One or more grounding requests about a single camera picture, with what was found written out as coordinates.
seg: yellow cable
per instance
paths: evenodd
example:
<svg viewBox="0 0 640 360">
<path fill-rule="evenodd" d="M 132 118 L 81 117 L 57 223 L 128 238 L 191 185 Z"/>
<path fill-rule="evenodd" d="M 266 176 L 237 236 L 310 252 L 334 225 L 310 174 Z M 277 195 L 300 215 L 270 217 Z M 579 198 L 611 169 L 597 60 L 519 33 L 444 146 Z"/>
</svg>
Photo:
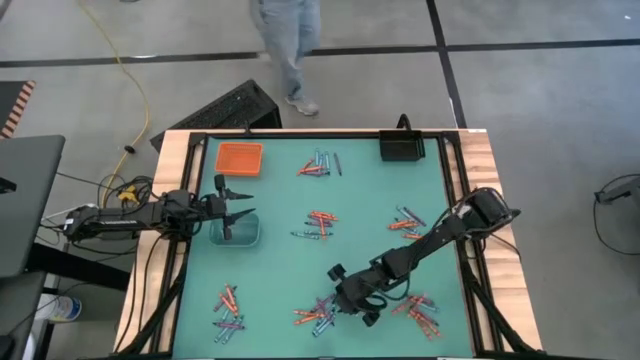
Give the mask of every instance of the yellow cable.
<svg viewBox="0 0 640 360">
<path fill-rule="evenodd" d="M 133 147 L 138 143 L 138 141 L 140 141 L 144 133 L 147 132 L 149 125 L 151 124 L 151 112 L 149 111 L 149 100 L 147 100 L 147 95 L 144 93 L 144 90 L 142 90 L 142 86 L 140 85 L 138 80 L 136 80 L 136 78 L 133 77 L 133 75 L 131 75 L 129 70 L 127 70 L 127 68 L 124 66 L 124 64 L 120 60 L 118 49 L 115 47 L 115 45 L 113 45 L 113 42 L 111 41 L 111 38 L 109 38 L 109 35 L 107 34 L 107 32 L 104 30 L 102 25 L 100 25 L 100 22 L 98 21 L 98 19 L 95 16 L 93 16 L 93 14 L 91 13 L 91 11 L 89 11 L 89 9 L 87 9 L 85 0 L 78 0 L 78 4 L 80 5 L 80 8 L 82 9 L 82 11 L 84 11 L 84 13 L 87 14 L 89 19 L 91 19 L 91 22 L 93 23 L 93 25 L 95 25 L 95 27 L 98 30 L 100 30 L 100 33 L 102 33 L 102 36 L 104 37 L 104 39 L 107 40 L 107 42 L 109 43 L 109 46 L 111 46 L 111 50 L 113 50 L 113 54 L 116 58 L 116 61 L 118 62 L 118 65 L 120 65 L 120 69 L 122 70 L 122 72 L 125 75 L 127 75 L 129 79 L 133 81 L 134 84 L 136 84 L 136 87 L 138 88 L 140 95 L 142 95 L 142 100 L 144 101 L 144 127 L 142 128 L 142 130 L 140 130 L 140 133 L 138 134 L 138 136 L 131 143 L 131 146 Z M 109 182 L 107 183 L 107 186 L 106 186 L 107 188 L 110 188 L 111 185 L 113 184 L 113 180 L 115 179 L 116 175 L 120 171 L 120 168 L 126 161 L 128 155 L 129 153 L 126 151 L 124 152 L 124 154 L 122 154 L 122 157 L 118 162 L 118 165 L 116 165 L 116 168 L 111 173 L 111 177 L 109 178 Z M 102 207 L 105 207 L 106 205 L 107 205 L 107 189 L 105 188 L 105 190 L 102 192 Z"/>
</svg>

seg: wooden board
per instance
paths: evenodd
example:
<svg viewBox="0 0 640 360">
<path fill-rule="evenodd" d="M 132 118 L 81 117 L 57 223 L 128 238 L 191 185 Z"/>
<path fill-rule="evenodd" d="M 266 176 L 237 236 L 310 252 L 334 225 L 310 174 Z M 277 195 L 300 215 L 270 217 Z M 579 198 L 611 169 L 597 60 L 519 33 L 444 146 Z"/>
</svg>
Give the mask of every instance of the wooden board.
<svg viewBox="0 0 640 360">
<path fill-rule="evenodd" d="M 451 131 L 451 129 L 423 129 L 424 131 Z M 256 133 L 271 132 L 271 133 L 349 133 L 349 132 L 377 132 L 378 129 L 271 129 L 271 130 L 253 130 Z M 167 192 L 173 189 L 179 189 L 182 180 L 182 172 L 185 165 L 187 156 L 187 148 L 189 141 L 189 130 L 172 130 L 165 134 L 164 143 L 158 159 L 158 167 L 153 182 L 153 192 L 156 194 Z M 241 133 L 242 130 L 211 130 L 210 133 Z M 498 191 L 502 191 L 498 172 L 496 169 L 495 161 L 493 159 L 493 152 L 489 143 L 489 136 L 484 130 L 460 130 L 460 138 L 462 144 L 462 150 L 465 160 L 465 166 L 467 170 L 467 176 L 469 178 L 471 188 L 479 186 L 490 186 Z M 197 171 L 200 162 L 202 147 L 196 148 L 196 156 L 194 159 L 194 166 L 192 167 L 190 190 L 194 189 L 197 179 Z M 456 195 L 462 194 L 460 188 L 459 177 L 457 176 L 457 168 L 455 167 L 455 158 L 452 151 L 448 151 L 449 161 L 453 170 L 453 177 L 455 182 Z M 149 252 L 155 239 L 157 238 L 157 232 L 143 232 L 140 237 L 137 253 L 137 266 L 136 271 L 132 271 L 133 276 L 136 276 L 136 292 L 135 292 L 135 306 L 133 307 L 133 317 L 129 325 L 128 331 L 125 333 L 127 320 L 131 309 L 131 303 L 134 301 L 133 297 L 133 281 L 129 281 L 129 288 L 127 290 L 127 296 L 123 305 L 122 316 L 120 318 L 120 324 L 118 327 L 118 333 L 116 335 L 116 344 L 124 334 L 124 339 L 120 349 L 127 346 L 135 337 L 138 332 L 138 326 L 140 324 L 139 316 L 140 309 L 143 308 L 143 321 L 140 326 L 143 326 L 146 319 L 151 315 L 155 307 L 157 306 L 160 287 L 162 282 L 162 274 L 166 264 L 166 257 L 169 243 L 167 241 L 160 241 L 149 260 L 149 269 L 147 273 L 147 287 L 144 304 L 142 304 L 142 283 L 144 274 L 144 265 L 149 258 Z M 515 244 L 513 233 L 510 228 L 505 228 L 498 233 L 498 236 Z M 184 247 L 178 249 L 178 254 L 184 252 Z M 513 328 L 522 336 L 522 338 L 534 348 L 541 348 L 540 338 L 536 327 L 535 319 L 533 317 L 533 311 L 531 309 L 531 303 L 527 292 L 526 283 L 524 281 L 524 274 L 522 267 L 515 255 L 509 249 L 504 248 L 500 244 L 494 241 L 488 241 L 487 249 L 485 251 L 485 257 L 487 259 L 487 269 L 489 271 L 489 277 L 491 287 L 493 291 L 494 300 L 498 308 L 503 312 L 503 315 L 513 326 Z M 178 255 L 176 258 L 176 265 L 174 267 L 173 276 L 177 274 L 177 270 L 180 267 L 182 256 Z M 482 336 L 484 339 L 485 347 L 491 348 L 491 335 L 488 327 L 488 320 L 486 314 L 481 311 L 482 306 L 478 304 L 480 322 L 482 327 Z M 162 327 L 160 351 L 168 351 L 173 318 L 175 316 L 175 305 L 167 311 L 165 316 L 164 325 Z"/>
</svg>

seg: wooden table frame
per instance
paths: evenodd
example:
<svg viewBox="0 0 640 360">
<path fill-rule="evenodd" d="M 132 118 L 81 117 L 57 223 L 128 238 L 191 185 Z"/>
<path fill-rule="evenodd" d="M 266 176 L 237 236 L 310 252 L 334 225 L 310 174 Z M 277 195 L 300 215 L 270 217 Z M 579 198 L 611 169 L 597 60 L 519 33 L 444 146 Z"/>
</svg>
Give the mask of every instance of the wooden table frame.
<svg viewBox="0 0 640 360">
<path fill-rule="evenodd" d="M 323 136 L 331 133 L 336 136 L 344 135 L 376 135 L 380 129 L 273 129 L 252 130 L 256 135 L 274 134 L 291 136 L 300 134 L 305 136 Z M 443 164 L 445 183 L 452 186 L 447 191 L 449 202 L 455 201 L 469 189 L 480 186 L 490 186 L 502 192 L 498 178 L 493 153 L 489 144 L 489 138 L 485 130 L 451 130 L 451 129 L 422 129 L 425 133 L 431 133 L 439 137 L 440 158 Z M 158 194 L 169 190 L 186 188 L 197 192 L 199 175 L 201 173 L 203 146 L 202 140 L 206 134 L 220 136 L 242 136 L 244 130 L 210 130 L 203 132 L 189 130 L 172 130 L 165 135 L 158 167 L 153 183 L 153 192 Z M 120 349 L 128 345 L 138 332 L 139 326 L 146 323 L 151 313 L 155 310 L 158 300 L 163 292 L 169 288 L 175 279 L 183 261 L 183 254 L 187 251 L 186 243 L 160 241 L 153 253 L 150 254 L 155 239 L 159 234 L 155 231 L 143 232 L 140 237 L 136 261 L 139 264 L 137 271 L 132 272 L 131 277 L 136 277 L 136 298 L 131 314 L 133 299 L 133 281 L 129 281 L 129 288 L 125 298 L 120 325 L 116 336 L 116 343 L 124 334 Z M 515 245 L 515 240 L 510 226 L 498 231 L 498 236 Z M 467 243 L 467 253 L 475 256 L 479 246 Z M 535 319 L 531 309 L 531 303 L 524 282 L 524 274 L 519 259 L 511 250 L 499 243 L 487 241 L 484 256 L 477 256 L 478 261 L 472 262 L 476 276 L 483 283 L 490 284 L 491 293 L 497 307 L 509 321 L 511 326 L 532 347 L 541 348 Z M 149 263 L 146 273 L 146 297 L 142 300 L 142 284 L 144 282 L 144 264 Z M 160 331 L 156 331 L 147 343 L 145 351 L 166 352 L 170 351 L 175 332 L 176 307 L 179 306 L 179 297 L 174 300 L 166 312 Z M 502 341 L 499 339 L 496 329 L 489 321 L 486 312 L 473 294 L 466 294 L 465 302 L 468 308 L 470 325 L 474 326 L 472 317 L 478 319 L 478 332 L 471 331 L 474 351 L 478 346 L 485 350 L 502 349 Z"/>
</svg>

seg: sneaker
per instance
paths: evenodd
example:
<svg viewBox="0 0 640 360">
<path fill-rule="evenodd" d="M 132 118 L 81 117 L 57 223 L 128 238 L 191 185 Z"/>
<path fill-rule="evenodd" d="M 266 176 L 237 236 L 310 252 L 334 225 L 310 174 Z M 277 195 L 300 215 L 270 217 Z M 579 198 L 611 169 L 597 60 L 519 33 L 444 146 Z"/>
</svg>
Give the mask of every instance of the sneaker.
<svg viewBox="0 0 640 360">
<path fill-rule="evenodd" d="M 286 101 L 287 104 L 291 106 L 295 106 L 295 108 L 299 112 L 301 112 L 306 116 L 314 116 L 320 112 L 320 107 L 318 106 L 318 104 L 316 104 L 315 102 L 313 102 L 313 100 L 306 97 L 302 97 L 298 100 L 292 100 L 292 99 L 289 99 L 289 97 L 287 96 L 284 98 L 284 101 Z"/>
</svg>

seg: white bucket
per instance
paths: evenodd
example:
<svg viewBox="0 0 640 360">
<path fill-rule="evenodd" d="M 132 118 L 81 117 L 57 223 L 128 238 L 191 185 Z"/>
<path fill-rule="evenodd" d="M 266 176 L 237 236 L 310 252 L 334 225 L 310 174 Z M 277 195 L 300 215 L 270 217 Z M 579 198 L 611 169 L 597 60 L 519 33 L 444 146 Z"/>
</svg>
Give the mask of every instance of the white bucket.
<svg viewBox="0 0 640 360">
<path fill-rule="evenodd" d="M 57 323 L 71 322 L 80 316 L 80 311 L 82 311 L 82 302 L 76 298 L 42 294 L 35 318 Z"/>
</svg>

